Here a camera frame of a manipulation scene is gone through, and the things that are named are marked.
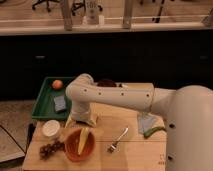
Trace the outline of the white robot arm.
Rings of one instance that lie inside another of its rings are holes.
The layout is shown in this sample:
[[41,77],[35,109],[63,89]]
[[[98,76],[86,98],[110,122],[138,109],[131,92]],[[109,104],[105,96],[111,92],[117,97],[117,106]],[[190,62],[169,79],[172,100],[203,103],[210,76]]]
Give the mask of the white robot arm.
[[139,87],[99,87],[88,74],[68,84],[71,115],[86,119],[92,102],[146,111],[166,119],[165,171],[213,171],[213,90],[191,85],[177,90]]

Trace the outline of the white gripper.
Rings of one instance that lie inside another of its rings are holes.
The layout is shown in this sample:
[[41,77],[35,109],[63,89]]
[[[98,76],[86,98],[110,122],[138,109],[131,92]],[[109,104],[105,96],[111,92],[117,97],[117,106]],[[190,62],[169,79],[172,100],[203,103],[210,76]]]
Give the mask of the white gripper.
[[91,127],[95,127],[97,125],[98,115],[91,114],[89,102],[73,101],[70,114],[71,115],[68,116],[64,128],[69,127],[74,120],[82,122],[88,121],[88,124]]

